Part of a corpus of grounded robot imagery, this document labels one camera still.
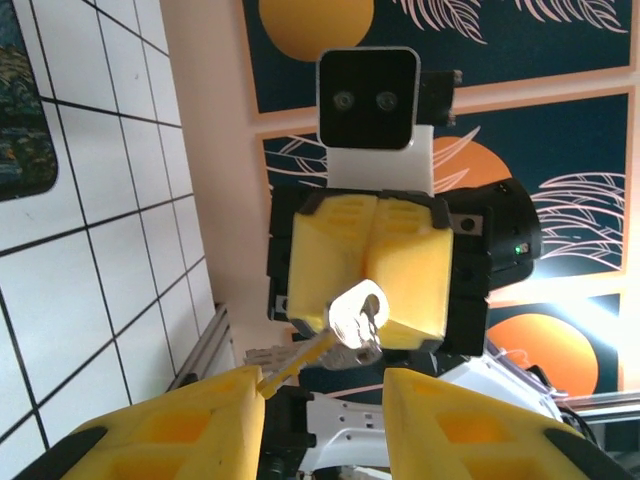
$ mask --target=camera lens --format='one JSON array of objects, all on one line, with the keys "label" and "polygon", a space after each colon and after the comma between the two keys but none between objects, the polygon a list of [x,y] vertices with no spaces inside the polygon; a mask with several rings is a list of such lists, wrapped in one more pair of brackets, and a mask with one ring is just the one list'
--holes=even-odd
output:
[{"label": "camera lens", "polygon": [[339,112],[346,112],[351,107],[353,107],[353,102],[355,99],[353,98],[353,94],[351,92],[338,92],[333,96],[333,103],[336,106],[336,109]]},{"label": "camera lens", "polygon": [[380,92],[376,96],[376,103],[383,112],[393,112],[398,106],[398,97],[393,92]]}]

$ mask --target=black cable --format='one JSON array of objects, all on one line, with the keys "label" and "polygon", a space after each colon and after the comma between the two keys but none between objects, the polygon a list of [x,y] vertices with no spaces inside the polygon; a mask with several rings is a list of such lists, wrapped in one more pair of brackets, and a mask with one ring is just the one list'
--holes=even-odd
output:
[{"label": "black cable", "polygon": [[596,438],[595,434],[593,433],[593,430],[591,429],[589,424],[584,421],[584,418],[582,418],[576,412],[571,410],[569,407],[560,407],[560,406],[558,406],[558,410],[560,410],[560,412],[562,412],[564,415],[567,415],[570,418],[572,418],[573,420],[575,420],[575,422],[580,426],[580,430],[581,430],[580,433],[582,433],[587,438],[587,440],[589,440],[592,443],[594,443],[598,448],[600,448],[600,449],[602,448],[600,446],[600,442],[598,442],[598,439]]}]

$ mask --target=key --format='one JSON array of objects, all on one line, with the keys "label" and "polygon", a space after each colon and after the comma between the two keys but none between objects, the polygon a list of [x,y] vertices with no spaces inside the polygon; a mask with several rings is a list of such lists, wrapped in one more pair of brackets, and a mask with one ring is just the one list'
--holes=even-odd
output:
[{"label": "key", "polygon": [[336,345],[363,350],[371,360],[369,353],[379,349],[377,331],[389,318],[389,303],[375,282],[363,280],[331,302],[326,317],[327,328],[307,340],[290,360],[258,384],[258,391],[265,399],[273,397],[290,377],[318,361]]}]

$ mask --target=orange circle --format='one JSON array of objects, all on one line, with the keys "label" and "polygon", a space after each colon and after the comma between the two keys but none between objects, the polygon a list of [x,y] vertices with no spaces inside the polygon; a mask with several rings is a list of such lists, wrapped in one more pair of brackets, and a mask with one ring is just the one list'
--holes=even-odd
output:
[{"label": "orange circle", "polygon": [[373,21],[373,0],[260,0],[267,35],[296,60],[315,62],[330,48],[355,47]]},{"label": "orange circle", "polygon": [[549,315],[518,315],[489,329],[489,338],[522,368],[538,365],[558,390],[591,395],[598,382],[596,354],[582,333]]},{"label": "orange circle", "polygon": [[439,181],[448,184],[445,180],[456,174],[461,174],[460,180],[454,185],[445,188],[445,190],[480,187],[511,177],[509,168],[500,157],[487,147],[474,141],[468,142],[459,152],[444,162],[442,158],[438,158],[438,152],[442,152],[443,149],[451,147],[460,141],[459,137],[439,137],[434,140],[434,180],[436,186]]}]

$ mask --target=white tiled wall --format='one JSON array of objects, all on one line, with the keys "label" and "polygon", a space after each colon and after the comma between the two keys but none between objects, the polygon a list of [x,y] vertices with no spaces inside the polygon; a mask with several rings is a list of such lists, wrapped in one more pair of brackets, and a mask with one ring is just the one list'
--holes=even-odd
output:
[{"label": "white tiled wall", "polygon": [[214,316],[159,0],[15,0],[59,178],[0,203],[0,480],[166,390]]}]

